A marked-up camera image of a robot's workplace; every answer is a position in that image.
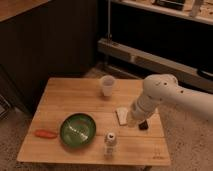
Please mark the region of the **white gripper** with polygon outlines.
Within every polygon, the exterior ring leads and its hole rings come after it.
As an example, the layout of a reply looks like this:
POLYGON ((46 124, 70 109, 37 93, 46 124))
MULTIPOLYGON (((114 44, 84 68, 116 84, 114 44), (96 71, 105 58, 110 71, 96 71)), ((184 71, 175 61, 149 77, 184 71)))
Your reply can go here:
POLYGON ((149 119, 160 103, 160 98, 142 92, 130 106, 126 117, 127 126, 135 127, 149 119))

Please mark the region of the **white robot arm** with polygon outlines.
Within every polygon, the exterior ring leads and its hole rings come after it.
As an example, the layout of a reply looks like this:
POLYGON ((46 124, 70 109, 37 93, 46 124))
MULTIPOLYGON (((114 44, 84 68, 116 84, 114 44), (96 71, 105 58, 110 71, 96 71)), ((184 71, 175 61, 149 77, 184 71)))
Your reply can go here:
POLYGON ((149 75, 143 80, 142 88, 128 111, 126 121, 129 127, 149 119, 163 102, 180 105, 213 120, 213 94, 184 88, 172 74, 149 75))

